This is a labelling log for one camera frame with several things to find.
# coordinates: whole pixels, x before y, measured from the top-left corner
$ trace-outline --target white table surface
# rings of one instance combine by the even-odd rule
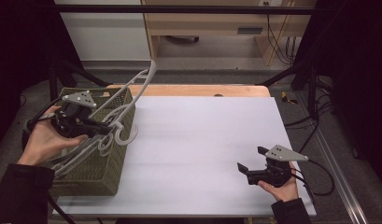
[[[80,217],[266,217],[273,196],[250,186],[237,163],[265,169],[257,147],[290,147],[271,97],[144,96],[138,135],[126,152],[116,196],[60,197]],[[307,212],[316,211],[298,182]]]

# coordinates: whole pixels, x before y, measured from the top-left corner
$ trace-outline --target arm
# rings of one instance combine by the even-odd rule
[[[46,113],[57,108],[53,106]],[[86,135],[64,138],[49,120],[39,121],[18,163],[8,166],[0,182],[0,223],[47,223],[48,190],[54,171],[38,164],[86,139]]]
[[[258,185],[271,193],[277,200],[276,203],[272,204],[272,210],[278,224],[311,223],[304,202],[299,198],[295,177],[292,177],[280,188],[274,188],[263,181],[259,181]]]

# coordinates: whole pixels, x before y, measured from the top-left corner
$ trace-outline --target black sleeve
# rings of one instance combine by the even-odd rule
[[[309,224],[310,217],[307,214],[304,202],[301,198],[288,202],[278,201],[272,204],[277,224]]]
[[[10,164],[0,183],[0,223],[48,223],[54,171]]]

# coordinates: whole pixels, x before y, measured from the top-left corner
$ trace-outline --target aluminum rail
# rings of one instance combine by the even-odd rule
[[[299,102],[305,114],[308,114],[304,92],[300,93],[296,91],[295,94],[297,98],[300,100]],[[332,173],[333,179],[335,181],[336,189],[342,198],[342,201],[346,207],[348,215],[350,216],[351,220],[355,224],[367,224],[368,220],[362,211],[362,208],[356,198],[356,195],[354,194],[353,190],[348,184],[345,174],[343,173],[334,155],[332,154],[332,151],[327,141],[325,140],[324,135],[319,129],[319,127],[315,135],[319,144],[319,149],[320,149],[322,158],[324,159],[325,163],[328,166],[328,169]]]
[[[35,5],[35,10],[77,13],[198,13],[198,14],[269,14],[315,15],[333,12],[314,7],[231,7],[231,6],[139,6],[139,5]]]

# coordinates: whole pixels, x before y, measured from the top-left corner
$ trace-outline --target wooden cabinet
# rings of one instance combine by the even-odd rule
[[[143,5],[241,6],[257,7],[260,0],[142,0]],[[283,0],[282,7],[310,7],[315,0]],[[302,36],[310,16],[271,15],[270,27],[276,38]],[[156,58],[162,35],[254,35],[265,65],[275,52],[267,39],[266,15],[221,14],[145,14],[151,57]]]

